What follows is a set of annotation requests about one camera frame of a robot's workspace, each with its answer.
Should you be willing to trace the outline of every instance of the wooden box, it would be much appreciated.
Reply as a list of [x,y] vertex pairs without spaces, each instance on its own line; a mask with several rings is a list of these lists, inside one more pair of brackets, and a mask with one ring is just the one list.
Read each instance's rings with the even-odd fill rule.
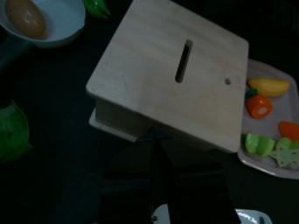
[[89,124],[135,141],[155,126],[239,149],[248,42],[168,0],[133,0],[88,80]]

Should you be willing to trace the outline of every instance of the small hole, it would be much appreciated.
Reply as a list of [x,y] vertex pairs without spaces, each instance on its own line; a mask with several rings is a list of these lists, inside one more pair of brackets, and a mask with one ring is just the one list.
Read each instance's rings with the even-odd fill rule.
[[228,78],[224,81],[227,85],[231,85],[231,80]]

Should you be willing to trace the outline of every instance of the white plate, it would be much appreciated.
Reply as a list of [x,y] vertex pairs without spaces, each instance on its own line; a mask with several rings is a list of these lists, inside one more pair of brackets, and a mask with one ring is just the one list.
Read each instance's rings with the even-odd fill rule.
[[[272,224],[267,214],[256,210],[236,209],[236,213],[242,224]],[[155,209],[153,217],[153,224],[171,224],[167,204],[160,205]]]
[[[244,107],[243,112],[243,133],[255,133],[262,136],[272,137],[274,140],[279,140],[280,134],[278,130],[278,124],[280,121],[288,121],[299,123],[299,101],[295,79],[270,65],[250,60],[247,65],[247,77],[272,77],[284,78],[291,82],[288,91],[276,97],[268,97],[274,104],[274,110],[271,114],[263,119],[255,119],[250,116]],[[279,178],[299,179],[299,166],[287,166],[280,168],[276,165],[276,161],[271,157],[260,157],[246,153],[243,146],[238,150],[238,157],[243,164],[254,167],[255,169],[274,175]]]

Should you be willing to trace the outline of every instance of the orange vegetable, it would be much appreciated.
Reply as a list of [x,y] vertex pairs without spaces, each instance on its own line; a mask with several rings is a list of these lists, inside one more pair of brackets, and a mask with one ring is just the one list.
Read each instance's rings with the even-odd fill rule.
[[247,112],[254,118],[264,118],[271,113],[272,108],[271,101],[262,94],[247,99]]
[[299,124],[294,122],[280,122],[278,129],[282,137],[288,137],[292,141],[299,140]]

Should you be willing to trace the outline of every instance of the plate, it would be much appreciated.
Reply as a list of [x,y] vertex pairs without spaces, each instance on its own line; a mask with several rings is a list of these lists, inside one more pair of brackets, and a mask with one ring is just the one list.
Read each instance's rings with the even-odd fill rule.
[[[296,83],[295,79],[287,73],[283,73],[270,65],[250,59],[247,64],[247,78],[258,76],[287,79],[291,82],[291,87],[283,95],[268,97],[274,104],[274,110],[266,118],[252,118],[244,105],[242,133],[251,132],[260,136],[271,137],[274,140],[279,140],[282,138],[278,130],[279,122],[288,121],[299,123]],[[278,166],[274,158],[247,154],[243,145],[240,145],[238,150],[238,158],[244,165],[254,167],[270,175],[279,178],[299,179],[298,165],[290,165],[282,168]]]

